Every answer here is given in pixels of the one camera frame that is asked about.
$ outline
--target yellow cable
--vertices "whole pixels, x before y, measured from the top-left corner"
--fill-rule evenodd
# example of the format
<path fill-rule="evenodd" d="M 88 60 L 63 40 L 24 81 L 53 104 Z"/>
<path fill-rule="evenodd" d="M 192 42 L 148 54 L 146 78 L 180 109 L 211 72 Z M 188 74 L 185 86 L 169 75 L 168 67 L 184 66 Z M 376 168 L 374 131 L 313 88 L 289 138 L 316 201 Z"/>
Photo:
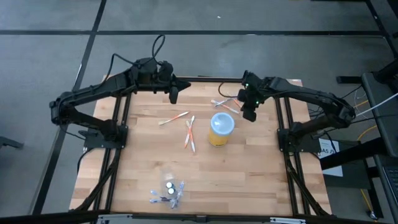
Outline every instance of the yellow cable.
<path fill-rule="evenodd" d="M 354 107 L 357 108 L 357 107 L 359 107 L 359 106 L 361 106 L 361 105 L 363 105 L 363 104 L 365 104 L 365 103 L 367 103 L 367 102 L 369 102 L 369 100 L 365 100 L 364 102 L 362 102 L 362 103 L 360 103 L 360 104 L 358 104 L 358 105 L 355 105 Z"/>
<path fill-rule="evenodd" d="M 368 133 L 370 130 L 372 130 L 372 129 L 376 128 L 376 127 L 377 127 L 377 125 L 372 126 L 372 127 L 368 128 L 367 130 L 365 130 L 364 132 L 362 132 L 362 134 L 360 134 L 359 137 L 357 138 L 357 141 L 361 140 L 361 138 L 362 138 L 366 133 Z M 363 189 L 361 189 L 361 193 L 362 193 L 363 199 L 364 199 L 365 202 L 366 202 L 366 205 L 368 206 L 369 211 L 372 211 L 371 204 L 369 203 L 368 199 L 366 198 L 365 193 L 363 192 Z"/>

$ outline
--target wooden table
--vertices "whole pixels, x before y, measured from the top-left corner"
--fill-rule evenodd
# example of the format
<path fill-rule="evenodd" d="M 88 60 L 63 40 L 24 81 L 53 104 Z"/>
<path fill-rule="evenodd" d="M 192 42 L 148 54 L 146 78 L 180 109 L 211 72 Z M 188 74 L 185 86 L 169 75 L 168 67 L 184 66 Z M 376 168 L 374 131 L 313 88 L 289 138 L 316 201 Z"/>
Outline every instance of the wooden table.
<path fill-rule="evenodd" d="M 301 85 L 300 80 L 291 80 Z M 219 83 L 195 82 L 179 93 L 176 105 L 163 93 L 139 92 L 133 95 L 127 125 L 129 136 L 121 154 L 112 212 L 186 213 L 208 215 L 291 215 L 289 190 L 283 155 L 279 151 L 275 102 L 268 99 L 257 110 L 252 123 L 228 110 L 215 108 L 210 100 L 223 100 Z M 236 94 L 238 83 L 225 83 L 221 91 Z M 114 98 L 99 100 L 94 116 L 112 117 Z M 307 104 L 291 100 L 294 121 L 308 121 Z M 238 107 L 228 102 L 232 108 Z M 188 115 L 159 126 L 158 122 L 190 111 Z M 217 112 L 227 112 L 235 119 L 235 129 L 225 147 L 208 142 L 210 119 Z M 183 148 L 187 135 L 186 120 L 195 115 L 193 136 L 197 153 Z M 284 115 L 285 126 L 288 126 Z M 95 149 L 81 162 L 70 208 L 79 206 L 98 181 L 104 149 Z M 301 153 L 305 183 L 315 199 L 331 212 L 318 159 Z M 162 171 L 172 170 L 178 180 L 185 181 L 184 196 L 178 209 L 168 204 L 149 203 L 150 190 L 160 191 Z M 105 187 L 100 208 L 108 188 Z M 302 201 L 296 186 L 298 207 Z"/>

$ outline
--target black metal frame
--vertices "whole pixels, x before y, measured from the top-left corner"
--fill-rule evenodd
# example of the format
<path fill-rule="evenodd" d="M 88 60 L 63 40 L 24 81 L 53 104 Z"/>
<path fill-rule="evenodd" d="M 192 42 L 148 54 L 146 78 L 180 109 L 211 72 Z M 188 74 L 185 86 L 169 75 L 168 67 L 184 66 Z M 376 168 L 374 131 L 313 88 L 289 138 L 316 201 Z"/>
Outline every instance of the black metal frame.
<path fill-rule="evenodd" d="M 376 10 L 373 8 L 373 5 L 371 4 L 370 0 L 355 0 L 358 2 L 365 2 L 373 15 L 373 18 L 375 20 L 375 23 L 377 24 L 379 30 L 333 30 L 333 31 L 309 31 L 309 30 L 98 30 L 99 24 L 101 22 L 101 18 L 105 9 L 106 5 L 106 0 L 101 0 L 101 3 L 99 5 L 99 9 L 93 24 L 93 27 L 91 30 L 0 30 L 0 35 L 88 35 L 88 43 L 86 45 L 86 49 L 83 54 L 83 58 L 81 60 L 80 64 L 80 69 L 78 71 L 78 74 L 76 76 L 75 83 L 73 85 L 72 90 L 78 90 L 80 89 L 81 82 L 83 79 L 83 76 L 85 74 L 86 66 L 88 63 L 88 59 L 90 57 L 91 50 L 93 48 L 93 44 L 95 41 L 95 37 L 97 35 L 158 35 L 158 34 L 167 34 L 167 35 L 281 35 L 281 36 L 303 36 L 303 35 L 309 35 L 309 36 L 361 36 L 361 37 L 381 37 L 384 38 L 390 47 L 392 54 L 397 57 L 397 52 L 394 48 L 394 46 L 391 43 L 389 34 L 385 30 L 383 24 L 381 23 Z M 186 81 L 190 82 L 234 82 L 238 83 L 240 82 L 240 79 L 236 78 L 185 78 Z M 277 111 L 278 111 L 278 117 L 279 119 L 279 124 L 280 128 L 283 127 L 283 122 L 281 123 L 280 121 L 283 119 L 281 116 L 281 110 L 280 110 L 280 103 L 279 100 L 275 101 L 277 103 Z M 126 101 L 126 106 L 125 106 L 125 112 L 128 112 L 128 103 L 129 100 Z M 119 111 L 119 106 L 120 106 L 120 98 L 116 100 L 116 105 L 114 109 L 114 118 L 115 115 L 117 116 L 117 112 Z M 290 109 L 290 103 L 289 99 L 285 99 L 285 107 L 287 108 L 287 116 L 288 116 L 288 121 L 289 124 L 292 123 L 292 112 Z M 47 196 L 47 193 L 49 191 L 50 183 L 53 177 L 53 173 L 55 171 L 55 168 L 57 166 L 58 158 L 62 149 L 62 144 L 65 139 L 65 133 L 61 131 L 61 129 L 58 129 L 57 135 L 54 139 L 51 151 L 50 151 L 50 156 L 47 161 L 47 164 L 45 166 L 45 171 L 43 173 L 43 176 L 39 182 L 39 186 L 36 191 L 36 195 L 34 197 L 34 200 L 32 202 L 32 214 L 33 215 L 39 215 L 42 213 L 42 209 L 45 203 L 45 198 Z M 110 155 L 111 149 L 105 149 L 104 151 L 104 160 L 103 160 L 103 165 L 101 168 L 101 176 L 105 173 L 105 170 L 109 164 L 109 155 Z M 289 155 L 286 154 L 287 152 L 284 153 L 284 159 L 287 161 L 289 158 Z M 302 167 L 301 167 L 301 161 L 300 161 L 300 156 L 298 153 L 294 154 L 294 159 L 296 163 L 296 168 L 299 177 L 303 180 L 303 174 L 302 174 Z M 107 208 L 109 209 L 111 207 L 111 201 L 112 201 L 112 196 L 113 196 L 113 188 L 114 188 L 114 180 L 116 178 L 116 173 L 114 173 L 111 177 L 111 184 L 109 185 L 109 190 L 108 190 L 108 197 L 107 197 Z M 288 175 L 287 173 L 287 178 L 288 178 L 288 185 L 289 185 L 289 192 L 290 192 L 290 198 L 292 202 L 292 210 L 293 214 L 296 215 L 298 214 L 298 209 L 297 209 L 297 200 L 295 198 L 294 194 L 294 183 L 292 178 Z M 101 194 L 98 195 L 94 202 L 94 208 L 98 209 L 99 207 L 99 201 L 100 201 Z M 308 203 L 304 200 L 303 201 L 303 206 L 304 206 L 304 212 L 305 214 L 309 213 L 309 208 L 308 208 Z M 242 217 L 242 216 L 218 216 L 218 215 L 208 215 L 208 216 L 195 216 L 195 215 L 170 215 L 170 214 L 136 214 L 136 218 L 142 218 L 142 217 L 149 217 L 149 218 L 176 218 L 179 220 L 194 220 L 194 221 L 216 221 L 216 220 L 234 220 L 234 221 L 260 221 L 260 222 L 267 222 L 269 221 L 269 217 Z"/>

